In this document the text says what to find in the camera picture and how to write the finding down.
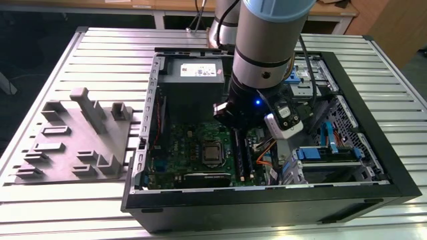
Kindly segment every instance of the black cable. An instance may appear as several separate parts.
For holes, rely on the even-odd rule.
[[[203,16],[203,11],[205,11],[205,10],[206,10],[206,6],[203,5],[203,6],[202,6],[202,9],[201,9],[198,24],[195,25],[195,30],[194,30],[195,33],[197,33],[198,30],[199,30],[199,25],[201,25],[201,21],[202,21],[202,16]]]
[[[217,28],[217,46],[221,49],[223,47],[222,43],[221,43],[221,30],[222,30],[222,25],[225,22],[225,19],[227,17],[227,15],[230,14],[230,12],[233,11],[234,7],[238,5],[241,0],[235,0],[234,3],[231,4],[231,6],[227,8],[225,14],[222,15],[221,19],[219,19],[219,23],[218,23],[218,28]]]
[[[302,35],[299,35],[299,43],[301,43],[302,51],[305,53],[305,58],[306,58],[307,68],[309,68],[309,74],[310,74],[310,78],[311,78],[311,87],[313,87],[311,107],[314,108],[315,104],[317,104],[318,87],[317,87],[317,79],[315,79],[313,64],[310,62],[307,48],[306,48],[306,44],[305,44],[305,40],[303,40],[303,36]]]
[[[193,21],[191,21],[191,23],[189,25],[190,29],[193,28],[193,25],[195,24],[197,19],[201,19],[202,18],[202,14],[203,14],[203,12],[201,13],[201,11],[199,11],[198,0],[194,0],[194,5],[195,5],[195,10],[198,11],[198,14],[195,15],[195,17],[194,17],[194,19],[193,19]],[[202,19],[202,26],[203,26],[205,29],[207,28],[206,23],[203,22],[203,19]]]

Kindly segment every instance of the blue plastic tab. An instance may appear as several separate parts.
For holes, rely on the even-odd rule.
[[[305,153],[303,153],[302,150],[297,150],[297,156],[298,156],[298,159],[299,159],[299,160],[302,160],[302,159],[306,158],[306,157],[305,157]]]
[[[297,75],[297,69],[294,67],[294,70],[291,72],[291,75],[289,76],[289,78],[285,80],[286,84],[301,84],[302,79],[299,78],[299,76]]]
[[[338,154],[339,149],[337,148],[335,137],[334,137],[334,127],[330,121],[326,121],[322,124],[322,128],[321,128],[321,145],[322,146],[327,145],[327,140],[329,140],[329,145],[331,147],[333,153]]]
[[[361,149],[359,149],[358,147],[355,147],[355,148],[353,149],[353,151],[354,151],[355,158],[361,160],[361,159],[362,159]]]
[[[301,148],[301,150],[305,153],[306,159],[321,159],[321,153],[318,148],[311,147],[311,148]]]
[[[274,23],[287,23],[309,14],[317,0],[243,0],[250,12]]]
[[[286,163],[286,165],[283,166],[283,169],[282,169],[282,174],[286,174],[286,171],[289,170],[291,164],[290,162]]]

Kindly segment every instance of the robotic arm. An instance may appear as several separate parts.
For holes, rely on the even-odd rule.
[[[283,81],[294,68],[294,49],[315,1],[243,0],[241,11],[239,0],[217,2],[211,45],[219,48],[233,45],[235,31],[237,38],[229,99],[214,105],[214,117],[230,129],[237,175],[242,181],[254,178],[249,131],[263,122],[275,139],[289,139],[303,130],[293,93]]]

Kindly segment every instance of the electrical wire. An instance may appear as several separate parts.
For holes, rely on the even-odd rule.
[[[198,0],[194,0],[195,10],[197,10],[198,14],[194,16],[194,19],[193,19],[193,21],[191,21],[191,23],[190,23],[190,25],[189,25],[189,28],[190,28],[190,29],[193,28],[197,20],[198,20],[198,24],[202,22],[203,28],[207,28],[206,23],[205,23],[205,21],[203,21],[203,19],[202,19],[202,17],[203,17],[203,12],[205,12],[205,8],[206,8],[206,3],[207,3],[207,0],[203,1],[202,11],[199,11]]]
[[[262,148],[262,147],[263,147],[267,143],[270,143],[273,140],[274,140],[274,137],[267,138],[265,141],[262,141],[262,142],[257,145],[255,149],[258,150],[259,148]]]
[[[225,22],[225,19],[227,17],[227,15],[230,14],[230,12],[233,11],[234,7],[238,5],[241,0],[235,0],[234,3],[231,4],[231,6],[227,8],[225,14],[221,16],[219,19],[219,23],[218,23],[218,28],[217,28],[217,46],[219,49],[222,49],[223,44],[221,43],[221,30],[222,30],[222,25]]]
[[[151,152],[154,150],[155,145],[158,143],[159,135],[161,135],[161,103],[159,103],[161,101],[159,101],[159,99],[157,102],[158,102],[158,133],[155,135],[154,143],[152,143],[152,146],[151,146],[148,152]]]
[[[206,10],[206,4],[207,4],[207,1],[209,1],[209,0],[203,0],[203,3],[202,3],[202,9],[201,9],[201,14],[199,14],[199,19],[198,19],[198,24],[195,25],[194,33],[197,33],[197,32],[198,32],[198,30],[199,30],[201,20],[202,20],[202,16],[203,16],[203,11]]]
[[[309,58],[309,53],[307,53],[307,48],[306,48],[306,43],[303,40],[303,36],[299,35],[299,43],[301,43],[301,48],[305,53],[305,58],[307,62],[307,68],[309,68],[309,74],[310,74],[310,79],[311,79],[311,87],[313,87],[313,98],[311,98],[311,107],[315,107],[317,104],[317,97],[318,97],[318,87],[317,87],[317,79],[315,79],[315,74],[314,74],[314,69],[313,69],[313,64],[310,62]]]
[[[269,161],[262,161],[263,156],[266,155],[266,153],[269,152],[269,150],[273,148],[273,146],[277,144],[277,140],[273,141],[273,143],[269,145],[269,147],[266,148],[265,152],[259,155],[258,159],[257,159],[257,164],[266,164],[269,166],[271,166],[271,162]]]

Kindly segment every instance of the label sticker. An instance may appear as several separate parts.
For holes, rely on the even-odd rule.
[[[278,180],[278,173],[274,169],[270,169],[270,175],[273,176],[274,180]]]
[[[152,6],[147,6],[147,5],[134,5],[132,7],[136,9],[151,9],[152,8]]]
[[[217,77],[215,63],[185,63],[181,65],[182,77]]]

